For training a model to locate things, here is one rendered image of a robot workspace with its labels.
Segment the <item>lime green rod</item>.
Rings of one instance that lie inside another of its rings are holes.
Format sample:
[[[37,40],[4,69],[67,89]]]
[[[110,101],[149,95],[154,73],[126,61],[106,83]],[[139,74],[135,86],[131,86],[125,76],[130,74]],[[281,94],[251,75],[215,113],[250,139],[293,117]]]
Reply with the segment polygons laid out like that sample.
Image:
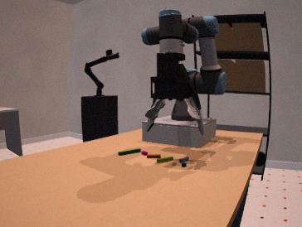
[[[173,160],[173,157],[163,157],[163,158],[157,159],[157,163],[168,162],[168,161],[172,161],[172,160]]]

